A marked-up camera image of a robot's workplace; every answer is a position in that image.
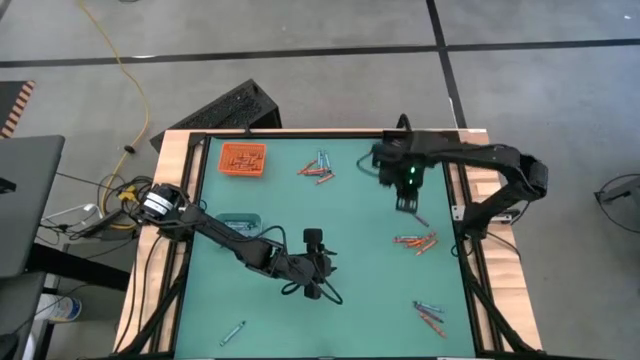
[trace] metal bracket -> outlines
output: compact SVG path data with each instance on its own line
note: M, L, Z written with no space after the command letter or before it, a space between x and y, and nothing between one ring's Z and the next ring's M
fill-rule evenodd
M464 218L464 205L454 205L451 207L451 217L454 221L462 221ZM507 210L500 215L491 218L491 222L499 224L510 224L513 221L513 212L518 210Z

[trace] orange plastic container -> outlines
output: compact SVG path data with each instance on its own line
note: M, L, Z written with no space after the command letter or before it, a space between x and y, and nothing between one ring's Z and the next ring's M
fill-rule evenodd
M218 171L232 176L262 176L267 145L254 143L222 144Z

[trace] yellow cable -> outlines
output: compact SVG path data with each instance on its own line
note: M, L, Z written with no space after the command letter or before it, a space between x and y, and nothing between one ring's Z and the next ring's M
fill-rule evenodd
M147 131L147 128L149 127L149 120L151 118L150 111L149 111L149 101L147 100L147 97L144 95L144 91L142 91L142 87L140 86L140 83L138 83L138 80L136 80L136 78L133 77L133 75L131 75L127 71L127 69L125 69L124 65L122 64L122 61L120 61L120 55L118 54L118 50L116 50L115 46L113 46L113 43L111 43L111 40L109 39L109 36L107 36L107 33L104 31L102 26L100 26L98 21L93 17L93 15L91 15L89 10L86 8L86 6L84 4L84 0L78 0L78 6L80 6L82 11L84 11L84 13L87 14L87 17L89 17L89 20L91 20L93 25L95 25L96 29L98 29L98 31L100 31L100 34L102 34L102 37L104 38L104 41L106 41L107 45L109 45L109 47L111 48L111 51L113 52L113 55L115 56L116 61L118 62L118 65L120 65L120 70L122 71L123 74L125 74L136 85L136 88L138 89L138 92L140 93L140 97L142 98L142 102L144 104L144 126L142 127L142 129L138 133L138 136L136 136L136 138L131 143L131 147L135 148L136 144L138 143L138 141L140 141L140 139L142 138L144 133ZM118 164L116 165L115 169L110 174L111 176L109 177L109 181L106 184L107 188L111 187L111 184L113 183L113 179L116 177L116 175L120 171L120 168L124 164L124 161L127 159L128 155L129 155L129 153L125 151L124 154L122 154L122 157L120 157L120 161L118 161ZM106 212L106 202L107 202L107 192L105 191L105 192L102 193L102 198L100 200L100 209L102 210L103 213ZM120 229L120 230L133 229L135 226L136 226L135 224L131 224L131 225L111 225L112 228Z

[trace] concrete floor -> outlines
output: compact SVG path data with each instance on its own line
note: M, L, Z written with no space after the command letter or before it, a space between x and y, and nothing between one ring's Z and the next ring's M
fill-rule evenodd
M429 45L423 0L90 0L122 55ZM637 1L438 0L449 44L640 37ZM0 61L108 57L74 0L13 0L0 21ZM609 223L593 191L638 172L640 47L450 55L469 127L550 169L549 195L515 227L540 336L554 354L636 359L640 241ZM155 134L248 78L280 105L286 127L380 127L406 112L414 127L454 127L437 54L225 60L129 66L151 103ZM143 109L116 66L0 69L34 80L16 136L62 134L60 171L99 180L138 132ZM151 175L147 144L124 170ZM47 212L93 202L95 188L58 178ZM627 204L616 215L633 226ZM74 245L89 255L112 244ZM134 246L103 262L131 265ZM71 288L63 282L62 288ZM50 359L105 355L122 294L87 288L85 321L59 325ZM80 340L71 341L75 334Z

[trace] wooden table frame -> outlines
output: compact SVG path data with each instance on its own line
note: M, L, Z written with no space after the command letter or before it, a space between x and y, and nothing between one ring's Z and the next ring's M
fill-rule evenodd
M317 138L330 136L332 138L376 138L387 129L256 129L251 134L256 137L295 137ZM460 141L475 144L488 144L489 137L486 130L450 130L427 129L428 131L457 133ZM244 130L170 130L165 133L164 142L158 158L155 183L170 183L182 186L193 199L199 195L198 180L202 175L206 154L203 139L207 135L220 137L243 137ZM445 171L452 188L449 200L454 204L465 204L469 199L483 201L500 189L500 181L497 172L486 169L449 166L449 172ZM500 236L515 246L515 239L509 225L491 224L489 231ZM146 323L149 316L158 306L161 295L166 292L169 284L175 279L185 253L188 254L186 244L175 244L169 241L160 241L153 254L150 254L152 245L157 238L157 229L146 226L140 235L135 271L131 276L136 277L137 287L134 294L132 284L129 281L129 289L125 298L122 315L116 335L116 342L120 340L125 331L130 317L129 331L124 336L122 348L126 347L135 337L137 329ZM483 286L491 289L493 301L500 309L504 317L516 330L525 342L534 348L541 348L540 339L533 317L533 311L529 301L527 287L520 261L516 254L504 245L490 240L475 244L473 254L469 256L472 270L480 279ZM144 274L144 266L149 260L148 273ZM146 278L146 295L141 304L142 281ZM474 346L479 350L502 350L503 341L492 326L486 311L477 298L467 293L467 303L470 309L472 332L474 332ZM166 312L162 327L151 337L145 347L145 352L170 351L175 349L175 328L179 321L180 296Z

